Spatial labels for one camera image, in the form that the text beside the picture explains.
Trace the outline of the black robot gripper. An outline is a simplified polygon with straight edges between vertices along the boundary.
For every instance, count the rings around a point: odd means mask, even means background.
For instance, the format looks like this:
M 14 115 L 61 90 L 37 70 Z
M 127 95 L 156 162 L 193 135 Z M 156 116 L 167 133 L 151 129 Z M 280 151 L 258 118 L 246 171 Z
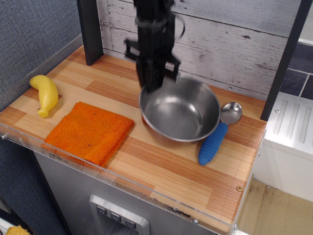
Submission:
M 126 56 L 136 61 L 141 87 L 149 93 L 163 84 L 164 76 L 177 77 L 180 61 L 172 54 L 176 16 L 173 0 L 135 0 L 137 41 L 125 40 Z

